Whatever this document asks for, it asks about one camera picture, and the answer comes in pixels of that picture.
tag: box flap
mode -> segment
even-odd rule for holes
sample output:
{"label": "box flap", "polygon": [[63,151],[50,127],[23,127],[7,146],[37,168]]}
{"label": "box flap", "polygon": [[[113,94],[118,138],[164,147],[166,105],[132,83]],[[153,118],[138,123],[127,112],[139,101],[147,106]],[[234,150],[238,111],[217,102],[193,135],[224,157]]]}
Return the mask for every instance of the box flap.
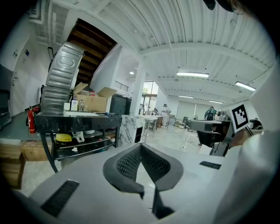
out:
{"label": "box flap", "polygon": [[80,82],[77,86],[75,86],[73,93],[77,94],[78,92],[82,91],[84,88],[86,88],[88,84]]}
{"label": "box flap", "polygon": [[116,92],[117,92],[117,90],[115,90],[115,89],[111,89],[111,88],[108,88],[108,87],[104,87],[103,89],[101,89],[101,90],[97,93],[97,95],[100,96],[100,97],[109,98],[109,97],[113,96]]}

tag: black workbench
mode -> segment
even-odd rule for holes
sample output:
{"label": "black workbench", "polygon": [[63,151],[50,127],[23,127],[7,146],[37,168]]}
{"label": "black workbench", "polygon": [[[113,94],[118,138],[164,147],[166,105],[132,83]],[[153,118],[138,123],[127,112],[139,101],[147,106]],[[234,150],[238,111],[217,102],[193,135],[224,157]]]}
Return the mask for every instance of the black workbench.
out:
{"label": "black workbench", "polygon": [[[108,148],[111,145],[118,146],[119,142],[119,127],[122,123],[122,117],[117,115],[105,115],[98,114],[98,116],[77,116],[77,115],[64,115],[64,114],[50,114],[42,113],[35,117],[37,132],[41,134],[42,144],[47,155],[47,158],[54,170],[58,172],[55,166],[55,160],[61,160],[80,156],[83,154],[90,154],[93,152],[100,152],[104,148]],[[115,143],[105,137],[105,129],[115,128]],[[58,144],[54,140],[54,133],[69,133],[78,131],[89,131],[89,130],[102,130],[103,135],[91,138],[86,143],[78,143],[73,140],[74,145],[79,147],[81,150],[74,153],[70,150],[61,150]],[[52,140],[52,149],[49,150],[46,134],[49,134]]]}

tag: fire extinguisher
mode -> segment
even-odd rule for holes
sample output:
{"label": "fire extinguisher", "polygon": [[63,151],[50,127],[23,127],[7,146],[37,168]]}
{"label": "fire extinguisher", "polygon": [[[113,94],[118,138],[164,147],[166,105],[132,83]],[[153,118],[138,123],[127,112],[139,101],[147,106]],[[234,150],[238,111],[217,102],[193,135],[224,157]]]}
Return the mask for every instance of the fire extinguisher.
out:
{"label": "fire extinguisher", "polygon": [[35,115],[32,107],[28,110],[27,118],[28,118],[29,131],[31,134],[33,134],[36,132],[36,128],[35,128]]}

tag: recessed light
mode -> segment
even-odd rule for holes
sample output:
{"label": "recessed light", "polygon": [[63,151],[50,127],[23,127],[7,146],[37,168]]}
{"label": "recessed light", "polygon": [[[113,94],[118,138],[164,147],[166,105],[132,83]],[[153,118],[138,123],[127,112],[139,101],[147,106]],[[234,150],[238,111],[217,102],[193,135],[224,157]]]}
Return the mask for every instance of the recessed light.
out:
{"label": "recessed light", "polygon": [[193,97],[192,96],[182,96],[182,95],[178,95],[179,97],[186,97],[186,98],[191,98],[191,99],[193,99]]}
{"label": "recessed light", "polygon": [[251,91],[256,91],[256,89],[254,87],[248,86],[248,85],[246,85],[246,84],[244,84],[242,82],[236,82],[235,85],[243,87],[245,89],[249,89]]}
{"label": "recessed light", "polygon": [[222,102],[218,102],[218,101],[214,101],[214,100],[209,100],[209,102],[223,104]]}
{"label": "recessed light", "polygon": [[209,74],[207,74],[207,73],[195,73],[195,72],[177,72],[177,76],[195,76],[195,77],[208,78]]}

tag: black rectangular strip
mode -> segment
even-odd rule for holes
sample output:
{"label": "black rectangular strip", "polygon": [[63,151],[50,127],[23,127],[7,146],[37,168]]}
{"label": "black rectangular strip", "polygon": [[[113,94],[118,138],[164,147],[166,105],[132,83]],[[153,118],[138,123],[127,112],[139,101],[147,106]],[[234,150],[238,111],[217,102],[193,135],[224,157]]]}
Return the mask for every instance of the black rectangular strip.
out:
{"label": "black rectangular strip", "polygon": [[200,165],[202,166],[207,166],[207,167],[210,167],[210,168],[213,168],[213,169],[220,169],[221,165],[220,164],[216,164],[216,163],[210,163],[210,162],[206,162],[206,161],[202,161],[200,163]]}
{"label": "black rectangular strip", "polygon": [[79,183],[72,180],[67,180],[58,190],[41,206],[41,208],[57,217],[61,212],[71,195],[79,186]]}

